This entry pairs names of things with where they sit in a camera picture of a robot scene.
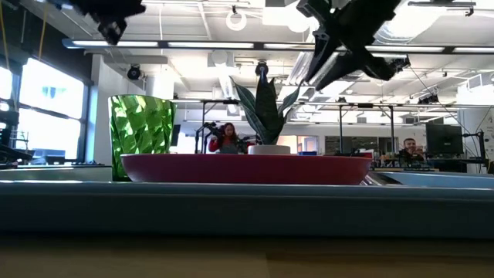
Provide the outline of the black equipment by window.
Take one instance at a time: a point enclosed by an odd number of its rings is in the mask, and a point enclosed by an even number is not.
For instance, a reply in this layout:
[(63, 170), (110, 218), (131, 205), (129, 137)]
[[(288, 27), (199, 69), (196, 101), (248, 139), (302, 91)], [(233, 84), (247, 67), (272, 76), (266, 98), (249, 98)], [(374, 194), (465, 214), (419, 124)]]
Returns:
[(19, 112), (13, 108), (12, 100), (0, 97), (0, 169), (16, 168), (19, 162), (32, 160), (28, 151), (14, 149), (12, 136), (19, 125)]

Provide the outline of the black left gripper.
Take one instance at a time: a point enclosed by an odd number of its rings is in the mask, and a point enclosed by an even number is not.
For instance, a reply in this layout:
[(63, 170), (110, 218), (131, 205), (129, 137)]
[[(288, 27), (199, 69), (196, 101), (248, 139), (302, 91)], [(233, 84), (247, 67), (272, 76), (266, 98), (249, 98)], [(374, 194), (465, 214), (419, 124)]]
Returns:
[(98, 18), (123, 17), (104, 19), (98, 25), (98, 31), (109, 45), (117, 45), (123, 36), (127, 28), (124, 18), (146, 11), (142, 0), (72, 0), (72, 5), (83, 14)]

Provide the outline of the silver ventilation duct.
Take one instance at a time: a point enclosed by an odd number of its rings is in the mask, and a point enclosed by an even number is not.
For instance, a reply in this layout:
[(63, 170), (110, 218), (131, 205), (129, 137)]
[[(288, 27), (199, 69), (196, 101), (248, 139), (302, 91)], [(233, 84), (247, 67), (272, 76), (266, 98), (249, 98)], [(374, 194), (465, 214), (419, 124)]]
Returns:
[(395, 17), (375, 33), (376, 44), (408, 44), (444, 15), (444, 7), (409, 5), (420, 1), (402, 0), (394, 10)]

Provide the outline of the green faceted plastic cup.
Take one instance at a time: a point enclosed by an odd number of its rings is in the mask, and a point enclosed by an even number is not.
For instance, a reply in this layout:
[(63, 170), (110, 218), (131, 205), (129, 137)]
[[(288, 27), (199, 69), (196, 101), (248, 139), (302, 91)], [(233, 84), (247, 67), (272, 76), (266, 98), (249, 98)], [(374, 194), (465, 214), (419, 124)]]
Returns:
[(165, 154), (171, 146), (176, 105), (145, 95), (115, 95), (108, 99), (112, 178), (129, 181), (120, 156)]

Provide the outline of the person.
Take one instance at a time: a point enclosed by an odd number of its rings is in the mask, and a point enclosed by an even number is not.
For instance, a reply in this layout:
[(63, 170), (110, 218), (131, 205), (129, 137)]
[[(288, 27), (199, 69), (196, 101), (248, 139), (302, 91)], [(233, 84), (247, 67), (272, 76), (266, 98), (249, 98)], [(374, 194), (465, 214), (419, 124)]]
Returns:
[(235, 144), (239, 150), (239, 139), (232, 123), (226, 123), (220, 129), (219, 137), (212, 137), (208, 144), (208, 150), (213, 153), (219, 153), (219, 148), (223, 144)]
[(423, 150), (417, 146), (414, 138), (404, 139), (403, 149), (399, 151), (399, 158), (407, 164), (425, 159)]

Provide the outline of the blue plastic tray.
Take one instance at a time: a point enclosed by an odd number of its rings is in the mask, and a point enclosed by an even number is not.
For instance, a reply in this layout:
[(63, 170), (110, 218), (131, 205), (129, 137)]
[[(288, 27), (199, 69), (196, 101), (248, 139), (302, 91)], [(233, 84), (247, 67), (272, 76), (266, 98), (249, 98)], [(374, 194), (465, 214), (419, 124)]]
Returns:
[(113, 182), (108, 168), (0, 170), (0, 232), (494, 239), (494, 176), (402, 185)]

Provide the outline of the large window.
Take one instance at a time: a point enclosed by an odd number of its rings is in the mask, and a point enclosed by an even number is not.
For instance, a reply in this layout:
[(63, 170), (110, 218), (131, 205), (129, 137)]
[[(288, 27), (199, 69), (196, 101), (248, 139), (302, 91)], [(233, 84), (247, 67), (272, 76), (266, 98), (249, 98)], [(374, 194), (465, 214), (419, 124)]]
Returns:
[(29, 58), (18, 73), (0, 66), (0, 110), (19, 113), (8, 145), (35, 158), (81, 157), (84, 102), (82, 81)]

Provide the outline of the snake plant in white pot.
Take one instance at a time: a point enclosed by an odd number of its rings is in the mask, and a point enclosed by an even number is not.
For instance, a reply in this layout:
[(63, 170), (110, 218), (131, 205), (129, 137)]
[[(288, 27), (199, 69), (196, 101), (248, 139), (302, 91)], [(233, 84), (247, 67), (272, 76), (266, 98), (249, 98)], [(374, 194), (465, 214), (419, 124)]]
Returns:
[(275, 79), (266, 76), (258, 78), (256, 92), (230, 78), (239, 96), (239, 104), (245, 111), (249, 126), (255, 131), (260, 144), (249, 147), (250, 154), (290, 154), (290, 147), (279, 146), (279, 135), (287, 122), (293, 105), (299, 98), (300, 86), (277, 103)]

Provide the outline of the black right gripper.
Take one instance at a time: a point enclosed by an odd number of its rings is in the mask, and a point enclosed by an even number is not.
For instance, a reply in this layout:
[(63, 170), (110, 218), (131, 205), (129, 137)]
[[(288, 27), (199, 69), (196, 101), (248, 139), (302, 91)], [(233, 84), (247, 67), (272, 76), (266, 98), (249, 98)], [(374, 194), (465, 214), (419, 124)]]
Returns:
[[(350, 51), (360, 50), (374, 42), (374, 35), (395, 17), (394, 10), (401, 0), (299, 0), (296, 10), (313, 18), (319, 27), (313, 32), (313, 58), (304, 78), (311, 81), (323, 64), (341, 46)], [(352, 53), (337, 55), (331, 60), (315, 89), (320, 91), (332, 82), (361, 68)]]

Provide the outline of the silver metal cutlery piece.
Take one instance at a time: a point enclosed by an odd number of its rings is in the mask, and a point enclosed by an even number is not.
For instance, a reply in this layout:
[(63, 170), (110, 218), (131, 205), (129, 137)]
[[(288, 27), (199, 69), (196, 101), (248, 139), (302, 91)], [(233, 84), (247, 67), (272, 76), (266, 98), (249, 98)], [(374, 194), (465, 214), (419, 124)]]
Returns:
[(402, 185), (399, 181), (389, 178), (381, 172), (369, 172), (360, 185), (366, 186), (394, 186)]

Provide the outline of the red bowl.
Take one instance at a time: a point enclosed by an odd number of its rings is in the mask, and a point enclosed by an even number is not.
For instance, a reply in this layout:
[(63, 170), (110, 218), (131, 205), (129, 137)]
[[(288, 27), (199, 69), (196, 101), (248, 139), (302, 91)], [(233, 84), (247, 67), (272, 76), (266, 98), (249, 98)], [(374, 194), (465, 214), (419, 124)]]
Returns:
[(371, 159), (256, 154), (123, 154), (135, 182), (358, 185)]

